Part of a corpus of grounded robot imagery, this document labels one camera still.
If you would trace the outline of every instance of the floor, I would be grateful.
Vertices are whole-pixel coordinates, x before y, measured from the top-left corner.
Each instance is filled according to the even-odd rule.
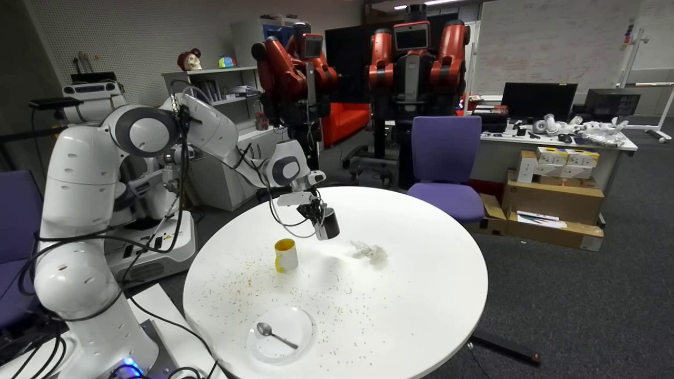
[[[459,352],[429,379],[674,376],[674,143],[657,143],[644,133],[630,138],[640,153],[623,163],[605,205],[601,254],[475,239],[488,267],[488,302],[479,328],[537,351],[544,365],[533,369],[475,348]],[[367,141],[364,133],[326,153],[324,171],[334,182],[349,180],[341,156]],[[197,243],[232,217],[202,212]],[[162,287],[181,306],[184,277],[162,281]]]

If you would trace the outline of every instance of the purple chair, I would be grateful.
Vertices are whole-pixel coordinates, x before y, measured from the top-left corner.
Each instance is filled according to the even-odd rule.
[[[483,118],[418,117],[412,121],[414,185],[407,192],[459,224],[485,220],[480,196],[467,185],[479,154]]]
[[[31,314],[34,295],[19,292],[17,275],[35,256],[43,196],[27,171],[0,174],[0,328]]]

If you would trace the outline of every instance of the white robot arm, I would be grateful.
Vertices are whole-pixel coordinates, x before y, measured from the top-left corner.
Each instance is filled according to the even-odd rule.
[[[237,146],[235,124],[211,106],[179,96],[164,109],[125,106],[102,129],[70,127],[60,133],[46,176],[43,208],[43,254],[35,264],[35,293],[44,308],[58,314],[77,340],[58,372],[60,377],[108,377],[119,363],[152,369],[157,348],[136,325],[116,279],[103,241],[88,236],[110,227],[125,156],[156,158],[171,149],[187,154],[186,139],[217,156],[257,187],[292,187],[308,194],[302,213],[316,226],[319,239],[340,234],[332,212],[321,201],[323,174],[308,169],[296,141],[276,133],[255,146]]]

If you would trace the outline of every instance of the yellow cup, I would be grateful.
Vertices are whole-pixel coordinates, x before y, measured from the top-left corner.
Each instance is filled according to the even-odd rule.
[[[274,261],[276,272],[294,272],[296,269],[294,241],[291,241],[291,239],[278,241],[274,245],[274,252],[276,252],[276,261]]]

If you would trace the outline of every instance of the round white table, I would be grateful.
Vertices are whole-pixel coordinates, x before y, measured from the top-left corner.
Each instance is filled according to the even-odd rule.
[[[269,205],[221,227],[194,259],[186,316],[237,377],[423,377],[461,351],[486,302],[474,239],[443,212],[386,191],[321,191],[341,234],[294,239],[298,266],[274,269],[291,234]],[[298,222],[294,206],[281,220]],[[294,234],[312,234],[306,224]],[[291,348],[264,338],[266,322]]]

